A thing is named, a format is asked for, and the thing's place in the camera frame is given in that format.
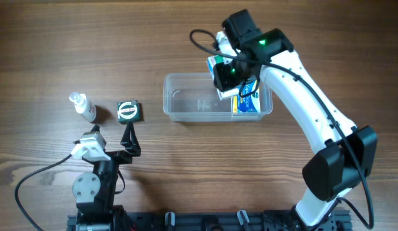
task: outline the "wood grain surface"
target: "wood grain surface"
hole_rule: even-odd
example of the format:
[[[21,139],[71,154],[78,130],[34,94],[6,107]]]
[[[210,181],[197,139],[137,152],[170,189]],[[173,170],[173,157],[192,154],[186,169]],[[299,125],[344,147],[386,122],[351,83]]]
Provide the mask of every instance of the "wood grain surface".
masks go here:
[[[359,127],[375,129],[368,179],[375,230],[398,230],[398,1],[58,2],[0,4],[0,230],[34,230],[15,203],[15,185],[64,158],[92,128],[69,102],[72,91],[112,114],[101,123],[108,150],[121,148],[125,129],[116,103],[143,105],[144,121],[135,124],[142,156],[121,166],[126,190],[115,199],[128,212],[296,204],[313,154],[277,96],[273,112],[252,123],[174,123],[163,112],[167,73],[207,72],[208,55],[189,32],[216,33],[243,8],[263,31],[285,32],[328,98]],[[65,230],[76,214],[72,183],[89,171],[71,159],[34,176],[21,187],[22,204],[43,229]],[[361,187],[347,197],[367,215]]]

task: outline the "transparent storage bin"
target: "transparent storage bin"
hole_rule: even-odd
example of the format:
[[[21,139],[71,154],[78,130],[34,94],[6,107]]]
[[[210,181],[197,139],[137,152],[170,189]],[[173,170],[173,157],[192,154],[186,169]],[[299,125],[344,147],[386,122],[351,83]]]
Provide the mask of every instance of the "transparent storage bin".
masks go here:
[[[273,110],[272,91],[260,84],[261,112],[234,114],[232,100],[220,100],[210,73],[173,73],[165,76],[163,111],[172,121],[258,121]]]

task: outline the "small box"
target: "small box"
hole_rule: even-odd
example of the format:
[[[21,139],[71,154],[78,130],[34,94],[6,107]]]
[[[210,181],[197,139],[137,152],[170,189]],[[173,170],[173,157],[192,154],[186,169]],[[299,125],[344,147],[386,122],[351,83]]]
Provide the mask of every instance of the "small box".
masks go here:
[[[126,124],[128,121],[140,121],[141,110],[137,100],[117,103],[117,120],[121,124]]]

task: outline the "clear bottle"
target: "clear bottle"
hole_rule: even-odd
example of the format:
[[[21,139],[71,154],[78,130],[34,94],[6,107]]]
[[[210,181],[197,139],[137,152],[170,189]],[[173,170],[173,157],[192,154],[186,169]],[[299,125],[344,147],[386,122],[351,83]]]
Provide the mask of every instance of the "clear bottle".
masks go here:
[[[72,92],[69,100],[75,104],[76,112],[89,122],[93,122],[96,118],[96,107],[86,98],[85,94]]]

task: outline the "black metal base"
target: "black metal base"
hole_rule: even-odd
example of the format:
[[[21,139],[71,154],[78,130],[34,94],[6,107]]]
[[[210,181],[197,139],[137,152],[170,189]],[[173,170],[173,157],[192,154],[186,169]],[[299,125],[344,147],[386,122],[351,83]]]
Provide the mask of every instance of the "black metal base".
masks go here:
[[[264,212],[248,212],[249,228],[251,231],[290,231],[302,230],[295,221],[290,210],[266,210]],[[136,224],[134,231],[165,231],[164,214],[153,212],[129,212],[128,216]],[[174,231],[206,231],[204,222],[218,219],[224,231],[244,231],[239,224],[236,213],[213,214],[175,214]],[[69,216],[67,231],[75,231],[76,216]],[[347,210],[335,210],[329,218],[321,224],[317,231],[351,231],[350,213]]]

